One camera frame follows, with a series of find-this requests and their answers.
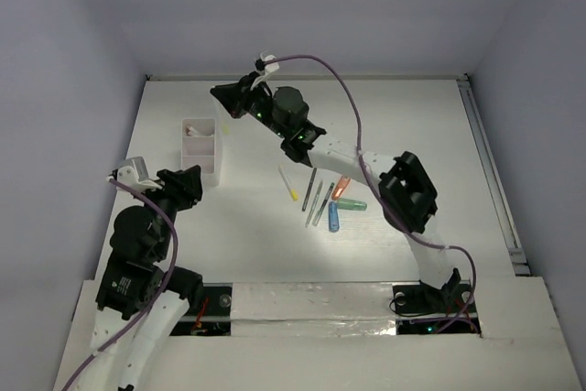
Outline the clear silver pen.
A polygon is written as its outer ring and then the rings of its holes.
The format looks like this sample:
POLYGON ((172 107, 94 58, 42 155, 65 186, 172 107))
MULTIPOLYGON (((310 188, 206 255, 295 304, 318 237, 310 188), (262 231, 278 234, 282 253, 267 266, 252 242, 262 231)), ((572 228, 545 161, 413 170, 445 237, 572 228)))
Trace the clear silver pen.
POLYGON ((320 198, 320 193, 321 193, 322 186, 323 186, 323 179, 320 180, 320 182, 318 184, 318 187, 317 187, 317 189, 315 191, 315 194, 313 196, 313 199, 312 199, 312 202, 311 202, 311 205, 310 205, 310 208, 309 208, 309 214, 308 214, 308 217, 307 217, 307 219, 305 221, 305 227, 306 228, 309 227, 309 225, 311 223, 311 220, 312 220, 312 217, 314 215, 314 212, 316 210, 316 206, 317 206, 317 203, 318 203, 319 198, 320 198))

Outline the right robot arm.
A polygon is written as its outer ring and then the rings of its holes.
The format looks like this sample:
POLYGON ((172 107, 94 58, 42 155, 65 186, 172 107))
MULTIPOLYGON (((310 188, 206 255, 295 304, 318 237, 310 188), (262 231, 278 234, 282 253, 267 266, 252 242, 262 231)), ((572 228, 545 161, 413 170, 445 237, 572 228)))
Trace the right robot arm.
POLYGON ((332 171, 371 189, 386 221, 408 241, 419 273, 419 296, 431 310, 446 309, 461 283, 437 231, 437 190, 418 157, 389 157, 344 143, 309 120, 309 105, 290 86, 271 90, 251 73, 216 85, 212 96, 234 119, 246 114, 282 140, 281 149, 296 163, 332 171))

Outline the white pen orange cap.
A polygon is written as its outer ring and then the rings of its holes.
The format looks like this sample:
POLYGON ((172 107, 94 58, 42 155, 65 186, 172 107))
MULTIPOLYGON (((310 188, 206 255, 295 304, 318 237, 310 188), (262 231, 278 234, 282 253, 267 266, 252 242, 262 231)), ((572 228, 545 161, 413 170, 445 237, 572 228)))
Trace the white pen orange cap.
POLYGON ((191 125, 191 133, 189 137, 211 138, 214 137, 214 130, 200 130, 198 127, 191 125))

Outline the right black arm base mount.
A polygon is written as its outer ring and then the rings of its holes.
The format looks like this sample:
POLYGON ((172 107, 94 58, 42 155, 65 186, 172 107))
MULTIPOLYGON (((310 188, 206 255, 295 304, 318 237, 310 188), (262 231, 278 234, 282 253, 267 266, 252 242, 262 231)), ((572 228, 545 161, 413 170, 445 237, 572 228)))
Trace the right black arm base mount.
POLYGON ((471 294, 469 283, 460 283, 451 293, 423 284, 393 286, 389 303, 399 335, 480 334, 481 324, 473 301, 462 308, 471 294))

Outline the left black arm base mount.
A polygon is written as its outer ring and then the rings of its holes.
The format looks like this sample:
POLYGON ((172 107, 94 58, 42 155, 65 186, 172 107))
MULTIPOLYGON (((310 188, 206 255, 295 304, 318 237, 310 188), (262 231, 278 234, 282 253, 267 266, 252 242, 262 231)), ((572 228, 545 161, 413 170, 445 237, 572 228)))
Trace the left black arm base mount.
POLYGON ((200 283, 195 289, 195 303, 179 319, 171 336, 229 336, 233 285, 200 283))

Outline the white pen yellow tip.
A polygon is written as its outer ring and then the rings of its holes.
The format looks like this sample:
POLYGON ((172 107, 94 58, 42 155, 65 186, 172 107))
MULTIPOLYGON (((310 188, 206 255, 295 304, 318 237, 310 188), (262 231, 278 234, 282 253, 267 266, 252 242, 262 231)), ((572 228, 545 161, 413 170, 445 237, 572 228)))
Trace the white pen yellow tip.
POLYGON ((297 201, 298 200, 298 193, 297 191, 294 189, 292 182, 287 174, 287 172, 285 171, 285 169, 282 166, 278 166, 278 172, 279 175, 281 177, 281 179, 283 180, 287 190, 288 190, 288 194, 291 197, 291 199, 293 201, 297 201))

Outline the green dark pen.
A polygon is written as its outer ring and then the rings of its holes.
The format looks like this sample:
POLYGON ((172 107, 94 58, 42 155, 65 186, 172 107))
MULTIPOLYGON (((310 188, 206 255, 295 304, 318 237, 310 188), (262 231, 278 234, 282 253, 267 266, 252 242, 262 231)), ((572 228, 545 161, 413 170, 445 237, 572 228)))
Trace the green dark pen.
POLYGON ((312 225, 313 226, 315 226, 315 227, 318 226, 318 224, 320 222, 320 218, 321 218, 321 216, 322 216, 322 214, 323 214, 323 212, 324 212, 324 210, 326 208, 326 205, 328 204, 328 202, 330 200, 330 197, 331 197, 331 194, 332 194, 334 188, 335 188, 335 183, 332 182, 331 185, 329 186, 329 188, 326 191, 326 194, 325 194, 325 196, 324 196, 324 198, 323 198, 323 200, 322 200, 322 202, 320 204, 320 207, 319 207, 317 213, 315 214, 315 216, 313 218, 313 221, 312 221, 312 225))

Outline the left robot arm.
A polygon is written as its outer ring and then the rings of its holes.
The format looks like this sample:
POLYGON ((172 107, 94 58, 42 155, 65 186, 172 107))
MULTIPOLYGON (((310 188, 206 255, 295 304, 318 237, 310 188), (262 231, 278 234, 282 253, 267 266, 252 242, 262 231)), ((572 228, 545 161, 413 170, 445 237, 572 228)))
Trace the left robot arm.
POLYGON ((114 218, 90 352, 66 390, 141 389, 173 328, 202 303, 202 276, 177 265, 175 227, 178 213, 201 200, 200 167, 150 178, 144 159, 132 157, 107 180, 138 203, 114 218))

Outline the dark grey pen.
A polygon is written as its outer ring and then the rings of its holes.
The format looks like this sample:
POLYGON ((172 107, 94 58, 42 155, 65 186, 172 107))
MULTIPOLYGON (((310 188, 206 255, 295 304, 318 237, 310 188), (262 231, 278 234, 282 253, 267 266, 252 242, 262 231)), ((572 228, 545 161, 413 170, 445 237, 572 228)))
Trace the dark grey pen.
POLYGON ((302 212, 305 212, 307 210, 307 207, 308 207, 308 204, 309 204, 309 197, 310 197, 310 194, 312 192, 312 188, 313 188, 313 184, 314 184, 316 175, 317 175, 317 168, 312 168, 311 173, 309 175, 308 186, 307 186, 307 189, 306 189, 306 192, 305 192, 305 196, 304 196, 304 199, 303 199, 303 203, 302 203, 302 208, 301 208, 301 211, 302 212))

